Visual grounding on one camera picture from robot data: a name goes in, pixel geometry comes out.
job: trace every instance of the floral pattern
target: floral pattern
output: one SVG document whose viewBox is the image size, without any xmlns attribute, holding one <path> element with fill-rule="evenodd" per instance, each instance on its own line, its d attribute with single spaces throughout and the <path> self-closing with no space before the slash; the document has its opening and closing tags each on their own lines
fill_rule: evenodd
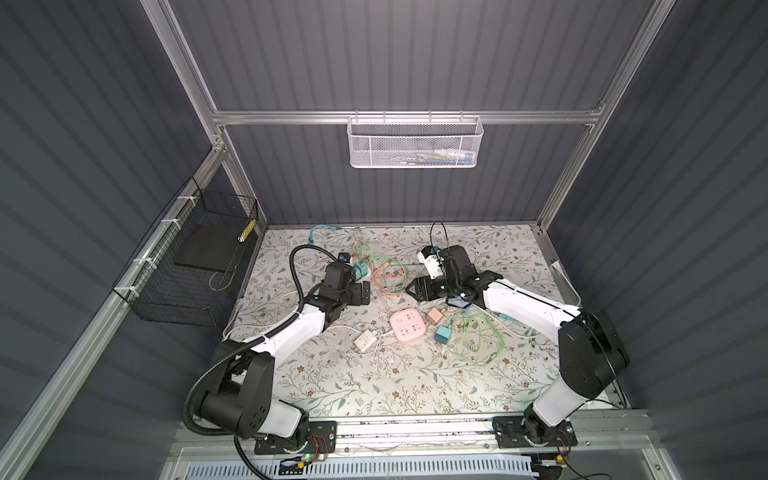
<svg viewBox="0 0 768 480">
<path fill-rule="evenodd" d="M 433 233 L 435 243 L 444 246 L 442 228 Z M 462 245 L 480 270 L 494 270 L 534 293 L 561 300 L 528 226 L 451 226 L 448 234 L 451 244 Z M 252 336 L 294 308 L 297 298 L 288 254 L 307 243 L 308 236 L 309 230 L 267 231 L 232 338 Z M 426 274 L 416 254 L 430 243 L 428 227 L 322 228 L 314 239 L 332 253 L 354 252 L 369 243 L 377 254 L 400 260 L 409 269 L 409 279 Z M 326 264 L 327 259 L 314 252 L 296 255 L 305 292 L 323 278 Z M 344 309 L 334 325 L 365 323 L 367 326 L 358 328 L 385 333 L 392 313 L 414 307 L 426 314 L 443 301 L 418 305 L 408 295 L 391 298 L 372 286 L 370 305 Z M 504 324 L 522 335 L 535 333 L 518 323 Z M 510 412 L 522 410 L 558 374 L 558 349 L 543 336 L 522 339 L 498 328 L 504 349 L 490 364 L 476 366 L 437 343 L 436 330 L 427 323 L 426 337 L 413 346 L 386 336 L 375 349 L 361 355 L 350 351 L 356 333 L 328 329 L 278 367 L 273 394 L 309 410 L 314 417 Z M 465 333 L 454 332 L 451 341 L 457 353 L 479 364 L 498 349 L 494 332 L 482 323 Z"/>
</svg>

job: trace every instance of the pink charger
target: pink charger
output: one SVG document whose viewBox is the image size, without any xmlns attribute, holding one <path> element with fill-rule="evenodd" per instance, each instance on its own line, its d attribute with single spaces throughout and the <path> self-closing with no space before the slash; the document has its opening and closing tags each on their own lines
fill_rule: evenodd
<svg viewBox="0 0 768 480">
<path fill-rule="evenodd" d="M 415 308 L 406 308 L 392 315 L 389 325 L 395 338 L 403 345 L 417 343 L 427 333 L 422 314 Z"/>
</svg>

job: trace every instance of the black wire mesh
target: black wire mesh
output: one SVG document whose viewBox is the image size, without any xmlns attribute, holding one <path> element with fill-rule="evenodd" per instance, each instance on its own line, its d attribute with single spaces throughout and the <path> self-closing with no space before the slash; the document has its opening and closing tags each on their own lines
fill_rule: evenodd
<svg viewBox="0 0 768 480">
<path fill-rule="evenodd" d="M 252 231 L 244 242 L 240 242 L 238 236 L 252 220 L 255 230 L 256 219 L 255 199 L 198 190 L 182 207 L 176 221 L 161 220 L 168 223 L 167 229 L 146 256 L 149 260 L 139 260 L 140 270 L 133 283 L 130 286 L 115 285 L 113 290 L 143 320 L 201 326 L 226 323 L 258 241 L 256 231 Z M 223 273 L 175 263 L 197 225 L 237 232 L 231 239 L 233 253 Z"/>
</svg>

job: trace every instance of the gray back wall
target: gray back wall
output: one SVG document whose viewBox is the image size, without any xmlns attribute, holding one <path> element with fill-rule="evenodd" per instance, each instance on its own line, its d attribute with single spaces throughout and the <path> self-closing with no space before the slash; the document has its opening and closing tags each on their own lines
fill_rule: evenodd
<svg viewBox="0 0 768 480">
<path fill-rule="evenodd" d="M 220 110 L 470 111 L 596 107 L 650 1 L 171 4 Z M 474 169 L 375 171 L 341 127 L 229 132 L 286 224 L 535 220 L 581 129 L 487 126 Z"/>
<path fill-rule="evenodd" d="M 765 476 L 766 25 L 678 2 L 550 229 L 685 478 Z"/>
<path fill-rule="evenodd" d="M 0 85 L 4 445 L 210 144 L 137 2 L 0 2 Z M 29 478 L 153 478 L 215 337 L 129 317 Z"/>
</svg>

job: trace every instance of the white power adapter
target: white power adapter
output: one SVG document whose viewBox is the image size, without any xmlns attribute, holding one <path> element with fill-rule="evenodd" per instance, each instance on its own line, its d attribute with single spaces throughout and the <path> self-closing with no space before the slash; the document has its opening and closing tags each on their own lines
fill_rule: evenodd
<svg viewBox="0 0 768 480">
<path fill-rule="evenodd" d="M 378 337 L 373 330 L 366 330 L 361 336 L 355 339 L 355 346 L 360 353 L 365 353 L 367 349 L 371 348 L 371 346 L 376 343 L 377 339 Z"/>
</svg>

